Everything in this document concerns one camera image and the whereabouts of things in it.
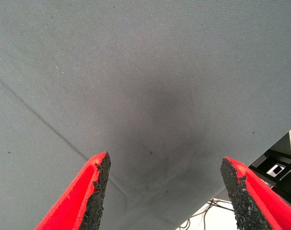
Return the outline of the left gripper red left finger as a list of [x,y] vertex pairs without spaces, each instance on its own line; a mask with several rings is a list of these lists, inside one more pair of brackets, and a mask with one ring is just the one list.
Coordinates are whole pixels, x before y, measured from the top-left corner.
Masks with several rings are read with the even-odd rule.
[[108,152],[91,157],[36,229],[98,230],[110,166]]

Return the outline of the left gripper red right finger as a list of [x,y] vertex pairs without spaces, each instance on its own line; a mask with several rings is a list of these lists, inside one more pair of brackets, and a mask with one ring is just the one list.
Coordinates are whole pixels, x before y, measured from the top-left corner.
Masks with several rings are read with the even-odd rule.
[[251,169],[225,157],[220,171],[239,230],[291,230],[291,207]]

